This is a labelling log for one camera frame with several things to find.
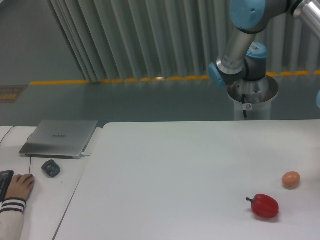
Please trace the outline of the person's right hand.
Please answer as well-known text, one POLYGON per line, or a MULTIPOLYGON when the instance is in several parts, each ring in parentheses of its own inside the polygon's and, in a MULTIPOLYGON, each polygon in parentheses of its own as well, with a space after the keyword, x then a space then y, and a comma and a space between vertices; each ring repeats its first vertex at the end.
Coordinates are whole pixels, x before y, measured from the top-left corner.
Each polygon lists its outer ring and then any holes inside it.
POLYGON ((22 200, 27 201, 35 185, 35 177, 31 174, 16 175, 12 178, 5 195, 5 200, 22 200))

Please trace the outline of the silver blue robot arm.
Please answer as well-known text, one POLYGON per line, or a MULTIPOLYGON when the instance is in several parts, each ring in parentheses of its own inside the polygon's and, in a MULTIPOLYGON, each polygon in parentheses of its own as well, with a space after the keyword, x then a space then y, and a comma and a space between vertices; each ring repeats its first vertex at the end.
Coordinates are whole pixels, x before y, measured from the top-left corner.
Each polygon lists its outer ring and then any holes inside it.
POLYGON ((244 105, 271 101, 279 91, 277 82, 266 75, 267 48, 255 42, 270 20, 289 12, 302 20, 318 37, 320 35, 320 2, 318 0, 232 0, 230 18, 235 30, 226 49, 208 66, 212 81, 227 87, 229 96, 244 105))

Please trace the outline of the cream striped sleeve forearm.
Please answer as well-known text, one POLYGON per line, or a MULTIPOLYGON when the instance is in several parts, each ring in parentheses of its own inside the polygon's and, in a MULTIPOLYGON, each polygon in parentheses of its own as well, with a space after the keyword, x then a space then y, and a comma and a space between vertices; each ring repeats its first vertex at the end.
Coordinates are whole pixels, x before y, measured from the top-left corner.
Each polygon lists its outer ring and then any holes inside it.
POLYGON ((24 225, 26 201, 21 198, 9 198, 0 208, 0 239, 19 240, 24 225))

